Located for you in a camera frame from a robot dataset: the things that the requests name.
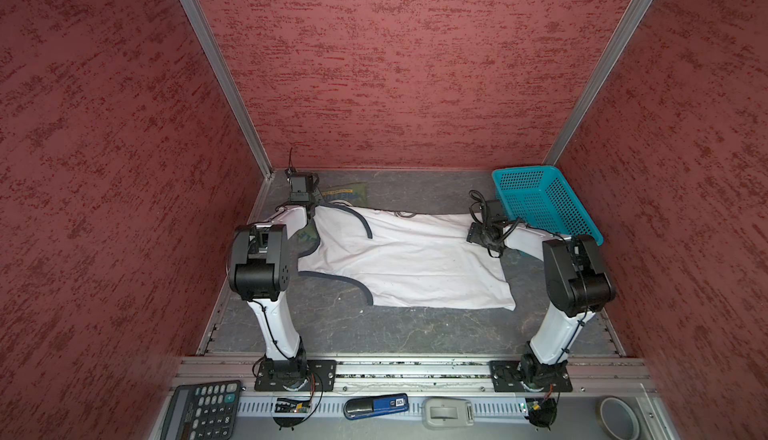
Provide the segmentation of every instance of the teal plastic basket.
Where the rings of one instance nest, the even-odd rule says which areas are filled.
[[[592,235],[603,244],[600,230],[554,166],[502,168],[493,172],[493,181],[510,219],[520,216],[556,234]]]

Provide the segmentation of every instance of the calculator keypad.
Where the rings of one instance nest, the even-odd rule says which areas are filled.
[[[188,402],[194,411],[188,438],[182,440],[226,440],[234,424],[236,382],[199,386],[190,391],[194,395]]]

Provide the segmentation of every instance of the metal corner post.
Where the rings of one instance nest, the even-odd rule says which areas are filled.
[[[256,162],[261,169],[261,173],[265,179],[271,178],[273,174],[272,165],[270,159],[266,156],[266,151],[261,143],[254,122],[251,121],[250,115],[248,115],[248,109],[246,109],[243,98],[240,96],[240,92],[237,90],[234,79],[229,68],[226,66],[224,56],[219,50],[219,45],[214,37],[214,32],[210,30],[208,21],[205,19],[205,14],[197,0],[179,0],[184,11],[187,13],[187,17],[192,24],[192,29],[197,35],[197,40],[203,47],[206,57],[210,62],[211,68],[216,74],[216,79],[221,85],[221,89],[224,91],[227,101],[230,104],[230,108],[237,119],[237,123],[240,125],[240,129],[243,131],[248,146],[251,152],[256,158]]]
[[[613,34],[610,36],[610,40],[605,45],[605,50],[603,50],[603,54],[600,56],[598,64],[594,67],[594,70],[592,70],[592,75],[589,80],[587,80],[587,84],[581,91],[578,100],[576,100],[576,105],[568,116],[568,119],[565,121],[560,133],[557,138],[554,139],[542,165],[555,165],[558,162],[563,151],[565,151],[565,147],[568,145],[568,142],[571,140],[576,129],[586,115],[587,110],[589,110],[590,105],[592,105],[592,101],[598,96],[598,92],[608,78],[610,71],[613,70],[613,67],[619,60],[624,48],[627,47],[634,31],[637,30],[640,21],[643,19],[643,16],[645,16],[652,1],[653,0],[630,0],[629,5],[627,5],[627,10],[624,11],[621,20],[619,20],[619,23],[616,26],[616,30],[614,30]]]

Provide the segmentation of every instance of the calculator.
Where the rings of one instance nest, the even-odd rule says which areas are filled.
[[[227,440],[235,426],[240,381],[182,385],[170,399],[161,440]]]

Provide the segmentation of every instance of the black mounting plate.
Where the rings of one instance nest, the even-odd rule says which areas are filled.
[[[518,369],[518,362],[517,360],[512,361],[503,361],[503,360],[491,360],[488,363],[488,366],[491,367],[491,380],[493,380],[493,390],[494,392],[503,392],[503,393],[509,393],[509,392],[526,392],[526,393],[537,393],[533,392],[530,388],[526,388],[522,382],[514,379],[510,379],[509,376],[505,376],[503,374],[499,375],[500,370],[503,369],[510,369],[511,371],[515,371]],[[552,392],[554,393],[569,393],[574,390],[573,386],[571,385],[571,379],[568,377],[567,373],[565,374],[565,378],[560,378],[556,382],[552,383]],[[542,393],[549,392],[549,388],[543,388],[541,390]]]
[[[315,390],[318,392],[321,388],[324,392],[333,390],[333,384],[336,382],[336,360],[307,360],[306,364],[315,374]],[[317,377],[322,378],[322,385]],[[259,365],[259,372],[256,374],[254,390],[257,392],[293,392],[293,390],[285,389],[282,382],[275,379],[269,379],[264,362]],[[301,388],[296,390],[296,392],[308,392],[309,390],[310,383],[307,382]]]

